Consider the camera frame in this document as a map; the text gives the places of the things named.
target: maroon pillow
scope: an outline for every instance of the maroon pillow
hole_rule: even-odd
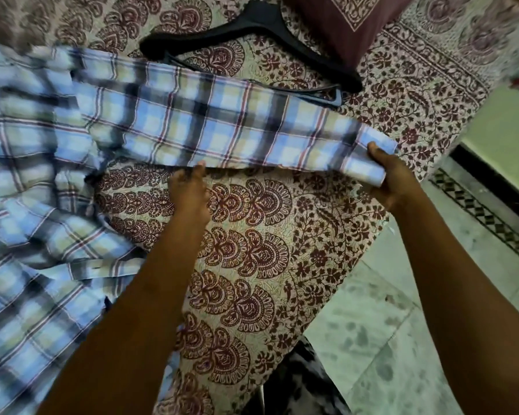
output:
[[[411,0],[288,0],[346,65],[356,67],[389,21]]]

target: forearm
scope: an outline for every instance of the forearm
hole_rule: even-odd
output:
[[[394,215],[458,402],[466,413],[519,408],[519,313],[457,242],[428,197]]]
[[[173,216],[135,279],[69,359],[39,415],[152,412],[202,235]]]

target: black baseboard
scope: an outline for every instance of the black baseboard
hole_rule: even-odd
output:
[[[519,216],[519,191],[501,174],[461,144],[450,157]]]

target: person's left arm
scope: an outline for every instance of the person's left arm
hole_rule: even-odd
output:
[[[131,284],[91,330],[37,415],[150,414],[210,213],[205,169],[169,184],[175,213]]]

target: marble floor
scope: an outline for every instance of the marble floor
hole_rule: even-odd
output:
[[[453,160],[444,160],[441,168],[519,236],[519,218],[505,205]],[[423,188],[459,242],[519,309],[519,251],[431,181]],[[353,414],[462,413],[444,377],[392,219],[305,336]]]

